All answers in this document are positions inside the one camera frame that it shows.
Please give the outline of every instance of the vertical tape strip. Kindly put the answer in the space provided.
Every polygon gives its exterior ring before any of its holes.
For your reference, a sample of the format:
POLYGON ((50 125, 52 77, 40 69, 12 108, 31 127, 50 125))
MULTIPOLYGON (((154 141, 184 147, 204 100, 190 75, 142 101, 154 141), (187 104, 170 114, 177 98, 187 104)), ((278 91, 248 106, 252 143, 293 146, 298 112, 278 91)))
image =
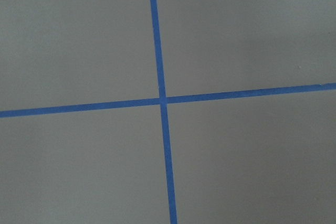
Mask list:
POLYGON ((169 201, 169 214, 170 214, 171 224, 177 224, 172 152, 171 152, 171 146, 170 146, 169 123, 168 123, 168 112, 167 112, 167 97, 166 97, 166 90, 165 90, 165 84, 164 84, 159 16, 157 13, 158 5, 157 5, 156 0, 150 0, 150 2, 151 2, 151 12, 152 12, 153 33, 154 33, 156 69, 157 69, 158 83, 159 83, 159 96, 160 96, 163 147, 164 147, 164 158, 165 158, 165 166, 166 166, 166 179, 167 179, 167 190, 168 190, 168 201, 169 201))

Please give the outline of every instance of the floor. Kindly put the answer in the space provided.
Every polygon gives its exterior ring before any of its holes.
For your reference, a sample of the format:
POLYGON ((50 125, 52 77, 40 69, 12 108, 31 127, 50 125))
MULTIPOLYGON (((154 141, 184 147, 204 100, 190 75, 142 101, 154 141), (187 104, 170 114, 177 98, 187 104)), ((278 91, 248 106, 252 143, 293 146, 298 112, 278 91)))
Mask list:
POLYGON ((0 223, 336 223, 334 0, 0 0, 0 223))

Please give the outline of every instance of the gray floor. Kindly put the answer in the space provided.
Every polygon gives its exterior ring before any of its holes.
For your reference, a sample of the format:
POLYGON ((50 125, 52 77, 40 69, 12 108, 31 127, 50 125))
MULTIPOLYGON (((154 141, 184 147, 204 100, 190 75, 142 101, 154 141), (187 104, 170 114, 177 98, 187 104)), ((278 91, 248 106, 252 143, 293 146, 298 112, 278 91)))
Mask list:
MULTIPOLYGON (((334 0, 157 0, 168 96, 336 82, 334 0)), ((157 98, 150 0, 0 0, 0 111, 157 98)), ((169 104, 177 219, 336 223, 336 91, 169 104)), ((0 223, 169 221, 158 105, 0 118, 0 223)))

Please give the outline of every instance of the blue tape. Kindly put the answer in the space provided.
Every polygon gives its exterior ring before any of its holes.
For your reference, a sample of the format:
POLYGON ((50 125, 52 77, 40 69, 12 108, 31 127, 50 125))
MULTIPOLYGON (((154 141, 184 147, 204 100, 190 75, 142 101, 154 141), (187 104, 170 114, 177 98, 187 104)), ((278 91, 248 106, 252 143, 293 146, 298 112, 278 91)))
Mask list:
POLYGON ((151 12, 152 12, 156 69, 157 69, 158 84, 159 84, 163 148, 164 148, 164 158, 165 158, 165 167, 166 167, 170 223, 177 224, 172 152, 171 152, 171 145, 170 145, 169 122, 168 122, 168 112, 167 112, 167 98, 166 98, 166 90, 165 90, 165 83, 164 83, 159 15, 157 13, 158 5, 157 5, 156 0, 150 0, 150 2, 151 2, 151 12))
POLYGON ((9 111, 0 111, 0 118, 11 118, 14 116, 43 115, 43 114, 66 113, 66 112, 88 111, 88 110, 105 110, 105 109, 127 108, 136 106, 158 105, 158 104, 160 104, 160 100, 158 98, 153 98, 153 99, 141 99, 130 101, 68 105, 68 106, 37 108, 37 109, 9 110, 9 111))
POLYGON ((336 89, 336 83, 272 88, 272 89, 221 92, 211 94, 183 95, 179 97, 167 97, 167 103, 209 101, 209 100, 233 99, 242 97, 259 97, 263 95, 302 93, 302 92, 334 90, 334 89, 336 89))

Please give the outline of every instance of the blue line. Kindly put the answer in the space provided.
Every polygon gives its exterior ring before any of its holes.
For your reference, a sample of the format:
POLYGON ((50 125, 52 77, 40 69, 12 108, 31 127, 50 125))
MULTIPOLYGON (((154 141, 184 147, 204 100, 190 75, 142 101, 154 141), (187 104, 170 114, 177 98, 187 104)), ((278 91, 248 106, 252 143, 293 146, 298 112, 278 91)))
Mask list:
POLYGON ((164 71, 163 71, 163 59, 162 59, 162 49, 161 49, 161 39, 160 39, 159 15, 157 13, 158 5, 157 5, 156 0, 150 0, 150 2, 151 2, 151 12, 152 12, 156 69, 157 69, 158 84, 159 84, 163 148, 164 148, 164 159, 165 159, 165 166, 166 166, 166 179, 167 179, 170 223, 177 224, 172 152, 171 152, 171 145, 170 145, 169 122, 168 122, 168 112, 167 112, 167 98, 166 98, 166 90, 165 90, 165 84, 164 84, 164 71))
MULTIPOLYGON (((242 97, 259 97, 263 95, 290 94, 290 93, 314 92, 314 91, 325 91, 325 90, 336 90, 336 83, 283 87, 283 88, 271 88, 271 89, 244 90, 244 91, 233 91, 233 92, 221 92, 221 93, 210 93, 210 94, 182 95, 179 97, 167 97, 166 102, 164 104, 234 99, 234 98, 242 98, 242 97)), ((0 118, 11 118, 15 116, 29 116, 29 115, 44 115, 44 114, 54 114, 54 113, 67 113, 67 112, 88 111, 88 110, 128 108, 128 107, 159 105, 159 104, 161 105, 161 99, 151 98, 151 99, 140 99, 140 100, 129 100, 129 101, 101 102, 101 103, 91 103, 91 104, 56 106, 56 107, 48 107, 48 108, 8 110, 8 111, 0 111, 0 118)))
POLYGON ((183 95, 179 97, 167 97, 167 103, 209 101, 209 100, 233 99, 242 97, 260 97, 263 95, 290 94, 290 93, 302 93, 302 92, 335 90, 335 89, 336 89, 336 83, 327 83, 327 84, 294 86, 294 87, 283 87, 272 89, 257 89, 257 90, 233 91, 233 92, 222 92, 211 94, 183 95))
POLYGON ((37 108, 37 109, 9 110, 9 111, 0 111, 0 118, 11 118, 14 116, 43 115, 43 114, 66 113, 66 112, 88 111, 88 110, 105 110, 105 109, 127 108, 136 106, 158 105, 158 104, 160 104, 159 98, 152 98, 141 100, 68 105, 68 106, 37 108))

